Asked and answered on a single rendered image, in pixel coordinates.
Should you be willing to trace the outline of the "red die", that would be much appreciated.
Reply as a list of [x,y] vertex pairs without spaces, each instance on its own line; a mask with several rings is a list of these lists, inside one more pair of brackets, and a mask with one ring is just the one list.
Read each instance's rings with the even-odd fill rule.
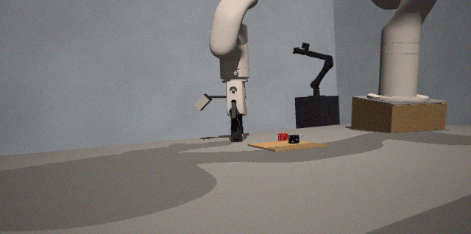
[[279,141],[287,141],[288,140],[288,134],[287,133],[278,134],[278,140]]

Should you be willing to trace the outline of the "tan mat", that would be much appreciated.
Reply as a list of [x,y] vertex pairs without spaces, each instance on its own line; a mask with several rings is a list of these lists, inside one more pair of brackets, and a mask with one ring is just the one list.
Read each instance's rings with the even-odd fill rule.
[[265,143],[250,143],[247,145],[273,152],[327,146],[327,144],[312,143],[307,141],[300,141],[299,143],[289,143],[288,141],[273,141]]

